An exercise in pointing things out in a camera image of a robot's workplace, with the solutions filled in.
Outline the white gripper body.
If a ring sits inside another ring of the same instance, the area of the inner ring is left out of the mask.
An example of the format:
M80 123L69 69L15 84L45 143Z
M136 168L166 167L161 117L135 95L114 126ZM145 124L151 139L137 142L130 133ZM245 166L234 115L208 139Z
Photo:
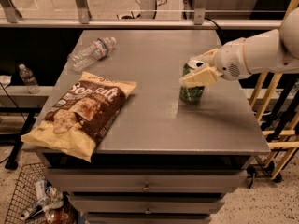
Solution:
M245 79L250 76L249 69L244 62L243 45L245 38L227 42L218 49L213 58L214 65L226 80Z

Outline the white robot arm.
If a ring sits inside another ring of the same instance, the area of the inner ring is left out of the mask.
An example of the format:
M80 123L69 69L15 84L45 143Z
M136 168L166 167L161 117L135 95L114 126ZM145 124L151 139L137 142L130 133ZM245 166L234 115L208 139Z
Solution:
M186 88L212 85L219 77L234 81L262 72L299 73L299 8L278 29L227 42L191 57L188 64L192 71L179 80Z

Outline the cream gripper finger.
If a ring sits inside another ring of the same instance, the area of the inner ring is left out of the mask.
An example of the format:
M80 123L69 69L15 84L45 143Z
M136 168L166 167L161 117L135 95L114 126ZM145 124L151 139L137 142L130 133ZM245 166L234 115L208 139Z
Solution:
M216 55L218 49L211 49L209 51L206 51L205 53L202 53L198 56L191 57L188 60L188 65L197 65L197 64L205 64L208 63L209 65L213 64L214 56Z
M215 66L204 63L179 79L181 86L186 88L213 85L222 76L222 72Z

